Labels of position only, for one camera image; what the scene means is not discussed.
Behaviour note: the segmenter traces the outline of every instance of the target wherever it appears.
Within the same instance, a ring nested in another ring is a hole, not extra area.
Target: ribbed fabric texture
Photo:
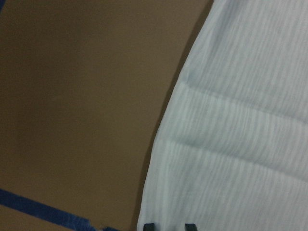
[[[308,0],[215,0],[152,149],[138,231],[308,230]]]

